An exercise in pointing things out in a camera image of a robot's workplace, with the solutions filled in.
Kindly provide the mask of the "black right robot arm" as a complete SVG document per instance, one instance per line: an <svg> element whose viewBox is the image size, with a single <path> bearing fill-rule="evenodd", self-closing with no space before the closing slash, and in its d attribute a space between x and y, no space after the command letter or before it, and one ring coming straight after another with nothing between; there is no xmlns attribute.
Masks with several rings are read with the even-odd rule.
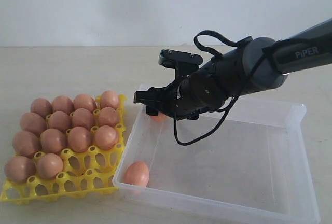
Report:
<svg viewBox="0 0 332 224"><path fill-rule="evenodd" d="M148 115L163 113L173 119L196 120L202 113L222 111L229 98L280 87L289 73L331 63L331 21L327 20L285 40L246 37L233 42L214 31L202 31L232 50L200 55L170 49L159 54L159 64L175 71L173 82L162 88L136 91L133 101L144 104Z"/></svg>

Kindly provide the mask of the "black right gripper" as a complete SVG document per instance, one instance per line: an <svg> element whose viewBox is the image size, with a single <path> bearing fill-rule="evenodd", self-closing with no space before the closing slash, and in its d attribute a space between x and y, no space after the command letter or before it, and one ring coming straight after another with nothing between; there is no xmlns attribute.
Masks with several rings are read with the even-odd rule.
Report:
<svg viewBox="0 0 332 224"><path fill-rule="evenodd" d="M200 115L200 102L194 96L188 77L178 78L166 87L138 90L133 103L146 104L146 113L150 116L164 114L176 120L197 120Z"/></svg>

